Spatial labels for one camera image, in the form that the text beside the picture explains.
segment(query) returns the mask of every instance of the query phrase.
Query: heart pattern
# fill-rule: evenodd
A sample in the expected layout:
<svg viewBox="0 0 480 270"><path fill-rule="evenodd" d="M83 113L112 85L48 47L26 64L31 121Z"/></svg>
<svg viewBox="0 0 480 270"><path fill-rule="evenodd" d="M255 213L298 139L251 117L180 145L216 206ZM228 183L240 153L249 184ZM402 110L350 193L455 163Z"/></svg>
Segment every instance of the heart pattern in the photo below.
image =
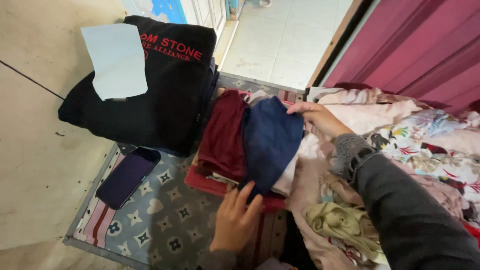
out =
<svg viewBox="0 0 480 270"><path fill-rule="evenodd" d="M153 198L153 199L150 200L150 206L147 208L147 213L155 214L155 213L158 213L162 209L163 209L162 202L158 199Z"/></svg>

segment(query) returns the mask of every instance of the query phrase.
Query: gray knit sleeve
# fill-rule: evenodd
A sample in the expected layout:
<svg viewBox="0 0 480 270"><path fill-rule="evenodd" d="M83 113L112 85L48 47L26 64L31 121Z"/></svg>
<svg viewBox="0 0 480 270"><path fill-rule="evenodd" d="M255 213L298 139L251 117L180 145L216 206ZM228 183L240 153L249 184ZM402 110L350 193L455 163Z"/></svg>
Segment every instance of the gray knit sleeve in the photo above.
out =
<svg viewBox="0 0 480 270"><path fill-rule="evenodd" d="M199 265L203 270L232 270L237 265L235 252L229 250L203 250Z"/></svg>
<svg viewBox="0 0 480 270"><path fill-rule="evenodd" d="M330 170L342 176L349 183L353 182L360 168L367 160L379 152L365 139L356 134L342 134L335 139L337 162Z"/></svg>

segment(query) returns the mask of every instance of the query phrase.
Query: white tiled floor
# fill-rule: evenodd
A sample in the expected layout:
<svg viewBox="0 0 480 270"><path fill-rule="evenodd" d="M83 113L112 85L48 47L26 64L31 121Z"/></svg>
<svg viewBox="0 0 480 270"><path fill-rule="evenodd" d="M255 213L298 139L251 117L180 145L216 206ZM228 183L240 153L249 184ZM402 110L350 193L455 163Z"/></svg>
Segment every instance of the white tiled floor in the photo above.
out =
<svg viewBox="0 0 480 270"><path fill-rule="evenodd" d="M222 71L304 89L352 0L247 0Z"/></svg>

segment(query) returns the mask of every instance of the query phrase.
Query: hand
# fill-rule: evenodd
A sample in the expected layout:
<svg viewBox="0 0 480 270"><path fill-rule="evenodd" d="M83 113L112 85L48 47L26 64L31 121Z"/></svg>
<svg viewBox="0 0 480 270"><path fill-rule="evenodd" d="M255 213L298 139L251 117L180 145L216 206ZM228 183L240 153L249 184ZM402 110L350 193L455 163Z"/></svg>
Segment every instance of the hand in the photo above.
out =
<svg viewBox="0 0 480 270"><path fill-rule="evenodd" d="M255 221L262 210L263 197L255 196L245 209L248 195L255 185L248 183L240 192L235 189L225 195L216 213L215 235L210 251L223 249L240 253L255 229Z"/></svg>
<svg viewBox="0 0 480 270"><path fill-rule="evenodd" d="M320 132L330 137L354 133L322 104L312 102L295 103L287 110L287 114L294 112L301 113L305 121L311 122Z"/></svg>

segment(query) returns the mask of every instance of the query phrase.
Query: pile of clothes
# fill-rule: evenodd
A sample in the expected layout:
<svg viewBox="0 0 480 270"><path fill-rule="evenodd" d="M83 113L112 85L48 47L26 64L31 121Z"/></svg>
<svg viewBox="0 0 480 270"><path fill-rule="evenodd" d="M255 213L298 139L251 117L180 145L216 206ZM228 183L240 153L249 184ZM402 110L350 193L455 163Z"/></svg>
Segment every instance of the pile of clothes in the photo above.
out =
<svg viewBox="0 0 480 270"><path fill-rule="evenodd" d="M219 89L212 115L185 183L224 195L227 184L255 187L271 210L283 208L295 174L303 118L286 114L292 103L263 91Z"/></svg>
<svg viewBox="0 0 480 270"><path fill-rule="evenodd" d="M147 92L102 101L91 72L70 91L59 119L134 148L189 156L219 77L212 57L215 31L141 16L127 16L123 23L138 28Z"/></svg>
<svg viewBox="0 0 480 270"><path fill-rule="evenodd" d="M315 101L420 183L479 240L480 115L453 117L379 89L317 89ZM318 269L388 269L358 193L329 169L335 150L314 127L302 139L287 203Z"/></svg>

